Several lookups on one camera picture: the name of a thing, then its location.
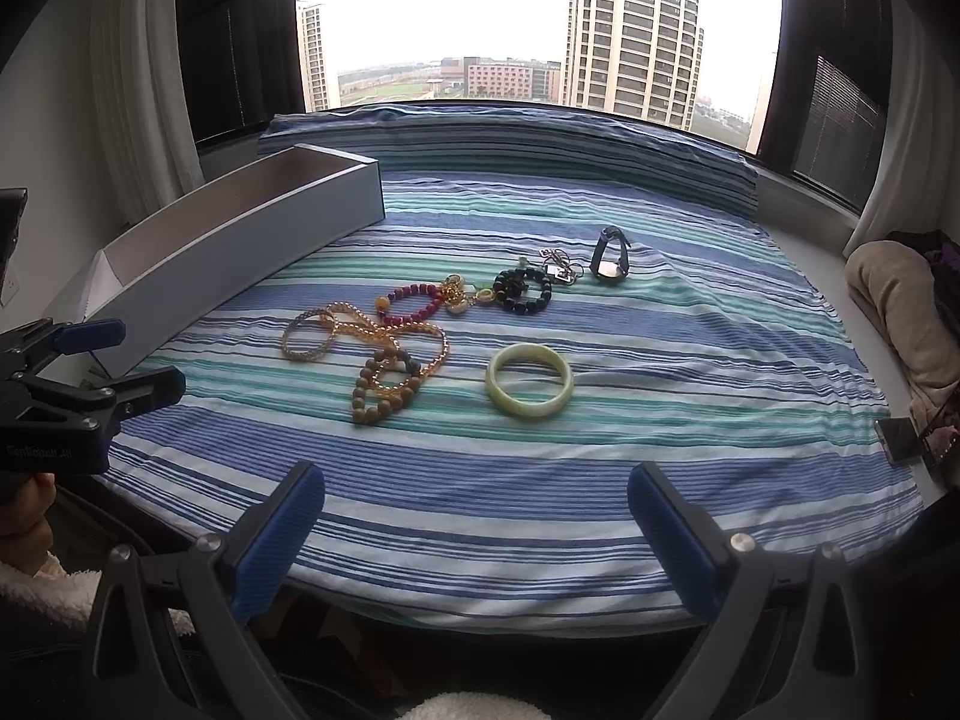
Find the jade bangle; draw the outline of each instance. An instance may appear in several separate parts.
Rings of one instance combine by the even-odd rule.
[[[555,368],[563,377],[563,390],[556,397],[542,403],[524,403],[507,395],[501,389],[501,386],[496,383],[496,372],[506,362],[514,360],[544,362],[546,365]],[[487,394],[497,408],[505,410],[507,413],[514,413],[528,419],[542,418],[557,413],[566,405],[570,395],[573,395],[573,371],[570,370],[566,360],[549,346],[542,346],[539,343],[515,343],[501,349],[491,357],[490,364],[487,366]]]

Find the sky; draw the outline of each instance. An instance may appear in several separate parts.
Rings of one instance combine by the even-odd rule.
[[[568,0],[302,0],[325,5],[325,47],[338,73],[445,56],[563,61]],[[750,118],[772,69],[781,0],[700,0],[698,95]]]

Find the black beaded bracelet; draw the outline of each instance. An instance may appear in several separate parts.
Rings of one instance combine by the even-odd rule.
[[[527,289],[524,279],[539,281],[541,294],[539,298],[525,298],[523,293]],[[501,271],[493,280],[493,295],[505,311],[515,314],[536,314],[550,303],[553,296],[553,287],[550,279],[543,271],[536,268],[515,268]]]

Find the blue striped fabric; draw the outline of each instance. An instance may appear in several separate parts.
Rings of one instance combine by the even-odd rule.
[[[381,170],[619,181],[752,218],[757,173],[723,146],[636,119],[516,103],[381,103],[277,116],[260,152],[296,143],[374,157]]]
[[[632,467],[654,460],[725,529],[769,548],[839,543],[859,557],[920,512],[909,472],[886,463],[882,394],[834,309],[757,225],[596,181],[386,173],[386,220],[229,300],[145,367],[178,365],[181,404],[124,423],[107,483],[191,535],[225,529],[299,460],[319,464],[323,517],[292,574],[357,610],[410,625],[626,635],[683,617],[630,517]],[[600,228],[634,242],[619,286],[557,287],[517,317],[437,314],[448,363],[411,408],[377,426],[349,414],[371,349],[337,341],[289,362],[297,313],[373,298],[450,272],[490,283],[539,247],[589,259]],[[576,376],[563,413],[533,424],[493,408],[488,359],[547,343]],[[428,338],[405,346],[425,359]],[[521,397],[556,391],[518,365]]]

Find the red beaded bracelet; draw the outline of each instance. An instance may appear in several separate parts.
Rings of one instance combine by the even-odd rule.
[[[391,317],[389,314],[391,305],[402,298],[409,298],[410,295],[427,295],[430,302],[413,314]],[[380,314],[381,323],[387,326],[423,322],[424,319],[432,317],[442,305],[443,292],[436,284],[411,284],[409,287],[397,287],[392,293],[381,295],[373,301],[373,307]]]

